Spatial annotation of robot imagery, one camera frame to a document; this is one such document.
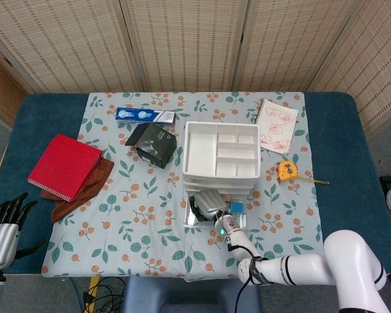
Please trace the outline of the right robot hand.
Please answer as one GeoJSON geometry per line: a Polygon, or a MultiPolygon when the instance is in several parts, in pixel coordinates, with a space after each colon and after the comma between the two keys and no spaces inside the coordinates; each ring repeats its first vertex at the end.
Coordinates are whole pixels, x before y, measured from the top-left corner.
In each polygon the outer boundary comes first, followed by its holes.
{"type": "Polygon", "coordinates": [[[217,190],[202,190],[194,192],[189,197],[191,212],[198,222],[217,220],[228,212],[228,204],[217,190]]]}

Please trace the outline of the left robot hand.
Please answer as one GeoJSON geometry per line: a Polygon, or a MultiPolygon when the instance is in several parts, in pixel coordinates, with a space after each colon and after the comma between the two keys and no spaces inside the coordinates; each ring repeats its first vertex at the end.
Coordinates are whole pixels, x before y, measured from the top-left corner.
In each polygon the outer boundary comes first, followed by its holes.
{"type": "Polygon", "coordinates": [[[17,198],[4,201],[0,205],[0,271],[9,268],[15,260],[29,256],[40,250],[45,238],[38,240],[33,246],[18,248],[23,225],[30,210],[37,204],[36,200],[24,204],[28,193],[17,198]]]}

